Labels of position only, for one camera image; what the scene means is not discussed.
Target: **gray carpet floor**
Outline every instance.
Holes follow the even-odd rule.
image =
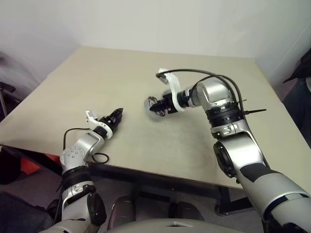
[[[31,205],[47,207],[53,199],[58,198],[56,189],[61,182],[60,177],[42,170],[30,176],[21,177],[19,180],[0,186],[0,191],[6,191],[24,199]],[[97,192],[103,198],[107,215],[110,215],[114,201],[124,195],[129,195],[133,185],[128,182],[121,182],[111,179],[95,177],[94,182]],[[229,216],[218,216],[214,212],[216,200],[190,195],[172,190],[162,190],[153,187],[143,187],[144,191],[161,194],[171,197],[175,202],[186,201],[196,206],[207,222],[228,226],[246,233],[262,233],[260,217],[255,210],[247,210]],[[230,189],[232,200],[245,197],[242,190]],[[168,203],[150,199],[138,198],[136,202],[137,220],[167,217]],[[107,222],[100,228],[99,232],[104,233]]]

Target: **beige tabletop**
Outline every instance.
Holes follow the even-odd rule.
[[[60,155],[66,129],[87,127],[85,110],[98,117],[123,107],[119,130],[101,152],[113,166],[241,187],[218,168],[215,139],[201,107],[154,122],[144,100],[168,89],[159,68],[197,68],[236,81],[250,128],[272,169],[286,174],[311,193],[311,150],[283,104],[252,59],[209,57],[81,47],[0,124],[0,144]],[[200,74],[176,73],[182,87]],[[67,145],[85,132],[70,132]]]

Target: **robotic arm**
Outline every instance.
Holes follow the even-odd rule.
[[[122,108],[99,121],[92,111],[86,111],[90,131],[60,156],[63,167],[62,221],[42,233],[94,233],[107,216],[104,203],[96,193],[86,160],[94,155],[117,130]]]
[[[203,72],[209,76],[182,90],[178,78],[172,74],[177,71]],[[244,111],[239,89],[226,76],[188,69],[160,69],[156,76],[169,84],[171,91],[165,92],[163,99],[152,102],[150,111],[164,116],[201,106],[217,139],[214,152],[220,169],[241,183],[262,220],[276,232],[311,232],[310,194],[269,168],[248,127],[245,114],[264,110]],[[226,80],[235,86],[240,108]]]

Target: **white wall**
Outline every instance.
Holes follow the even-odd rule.
[[[0,0],[0,80],[21,96],[80,44],[253,57],[277,86],[311,46],[311,0]]]

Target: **red object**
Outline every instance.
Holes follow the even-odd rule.
[[[51,155],[51,154],[45,154],[48,156],[50,159],[54,160],[58,164],[60,164],[59,157],[56,155]],[[34,173],[35,171],[40,170],[42,167],[39,165],[29,161],[28,159],[22,157],[20,160],[20,170],[25,172],[27,175],[30,175]]]

